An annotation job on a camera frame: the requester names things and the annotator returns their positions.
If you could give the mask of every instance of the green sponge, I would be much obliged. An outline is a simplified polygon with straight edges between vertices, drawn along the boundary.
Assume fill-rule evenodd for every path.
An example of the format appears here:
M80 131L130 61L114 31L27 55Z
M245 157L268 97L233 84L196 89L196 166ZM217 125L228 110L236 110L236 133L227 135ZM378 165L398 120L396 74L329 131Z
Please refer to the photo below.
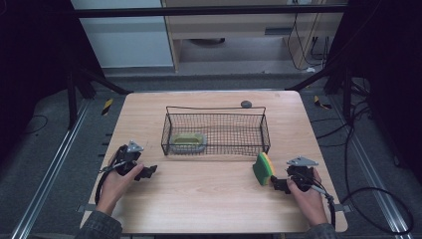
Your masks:
M252 168L261 185L267 185L270 182L270 177L275 173L273 164L264 152L258 154L257 161Z

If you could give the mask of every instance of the yellow sponge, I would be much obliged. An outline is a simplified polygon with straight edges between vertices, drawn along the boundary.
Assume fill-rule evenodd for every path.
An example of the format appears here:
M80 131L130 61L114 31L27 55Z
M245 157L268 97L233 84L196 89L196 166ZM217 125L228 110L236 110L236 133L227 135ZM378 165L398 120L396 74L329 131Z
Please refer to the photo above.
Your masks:
M270 182L270 177L275 174L273 164L264 152L258 154L257 161L252 167L261 185L267 185Z

